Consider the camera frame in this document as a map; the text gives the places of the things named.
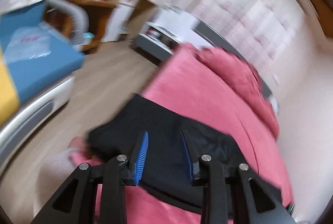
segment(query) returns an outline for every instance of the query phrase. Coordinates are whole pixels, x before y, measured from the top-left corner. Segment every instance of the silver bolt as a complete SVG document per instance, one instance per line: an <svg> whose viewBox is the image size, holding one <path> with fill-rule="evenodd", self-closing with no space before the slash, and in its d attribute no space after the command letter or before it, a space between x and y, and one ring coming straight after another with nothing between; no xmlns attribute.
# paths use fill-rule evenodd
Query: silver bolt
<svg viewBox="0 0 333 224"><path fill-rule="evenodd" d="M127 156L124 155L124 154L120 154L117 156L117 160L120 161L120 162L123 162L127 159Z"/></svg>
<svg viewBox="0 0 333 224"><path fill-rule="evenodd" d="M249 169L249 166L247 165L247 164L240 164L239 165L239 168L241 169L241 170L244 170L244 171L247 171L248 169Z"/></svg>
<svg viewBox="0 0 333 224"><path fill-rule="evenodd" d="M208 162L211 160L211 156L209 154L204 154L201 156L201 159Z"/></svg>
<svg viewBox="0 0 333 224"><path fill-rule="evenodd" d="M89 168L88 163L82 163L81 165L79 165L80 170L87 170L88 168Z"/></svg>

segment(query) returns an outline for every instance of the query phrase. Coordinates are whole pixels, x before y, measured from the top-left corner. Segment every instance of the black cloth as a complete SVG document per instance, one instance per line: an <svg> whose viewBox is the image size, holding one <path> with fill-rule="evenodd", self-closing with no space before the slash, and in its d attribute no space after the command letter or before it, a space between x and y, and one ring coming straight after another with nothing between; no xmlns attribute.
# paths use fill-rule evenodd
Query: black cloth
<svg viewBox="0 0 333 224"><path fill-rule="evenodd" d="M205 154L220 162L231 166L246 163L230 135L183 117L139 95L135 95L112 121L92 130L88 144L92 153L107 162L119 154L128 155L136 136L147 131L149 146L139 185L166 203L201 213L203 188L191 186L182 130L189 132L191 139L202 147ZM281 192L272 188L281 201ZM228 192L228 213L231 218L230 189Z"/></svg>

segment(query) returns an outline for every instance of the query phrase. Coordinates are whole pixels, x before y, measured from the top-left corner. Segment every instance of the pink mattress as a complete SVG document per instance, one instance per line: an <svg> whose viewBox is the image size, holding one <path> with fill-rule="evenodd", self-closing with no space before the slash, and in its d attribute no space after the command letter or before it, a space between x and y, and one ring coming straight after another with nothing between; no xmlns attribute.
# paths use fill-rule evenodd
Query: pink mattress
<svg viewBox="0 0 333 224"><path fill-rule="evenodd" d="M191 45L182 45L142 95L230 134L252 169L281 189L283 205L289 205L293 202L289 177L269 127L223 79L198 61L196 53ZM128 224L200 223L200 215L161 202L141 187L126 187L125 197Z"/></svg>

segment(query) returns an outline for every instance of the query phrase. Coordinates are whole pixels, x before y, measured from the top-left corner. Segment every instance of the pink fabric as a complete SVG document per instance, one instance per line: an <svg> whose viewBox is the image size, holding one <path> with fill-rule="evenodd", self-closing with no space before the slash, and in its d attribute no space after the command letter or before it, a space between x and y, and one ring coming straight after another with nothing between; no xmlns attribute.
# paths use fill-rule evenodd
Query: pink fabric
<svg viewBox="0 0 333 224"><path fill-rule="evenodd" d="M272 105L261 94L259 74L251 64L222 48L204 48L198 52L197 59L243 98L278 138L279 123Z"/></svg>
<svg viewBox="0 0 333 224"><path fill-rule="evenodd" d="M182 45L143 96L230 134L252 169L281 189L283 205L292 203L287 170L271 131L222 78L196 59L197 53L192 45ZM82 151L72 154L73 162L76 165L86 162L88 159L83 155ZM140 187L126 187L125 197L129 224L200 223L198 214L161 202Z"/></svg>

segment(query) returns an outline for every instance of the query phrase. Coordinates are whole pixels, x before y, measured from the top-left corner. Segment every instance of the white plastic bag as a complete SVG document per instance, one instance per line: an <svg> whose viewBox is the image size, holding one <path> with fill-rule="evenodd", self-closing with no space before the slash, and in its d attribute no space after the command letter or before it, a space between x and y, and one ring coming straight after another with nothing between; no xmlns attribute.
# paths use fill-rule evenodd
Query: white plastic bag
<svg viewBox="0 0 333 224"><path fill-rule="evenodd" d="M47 56L50 35L39 27L21 27L14 32L3 58L7 64Z"/></svg>

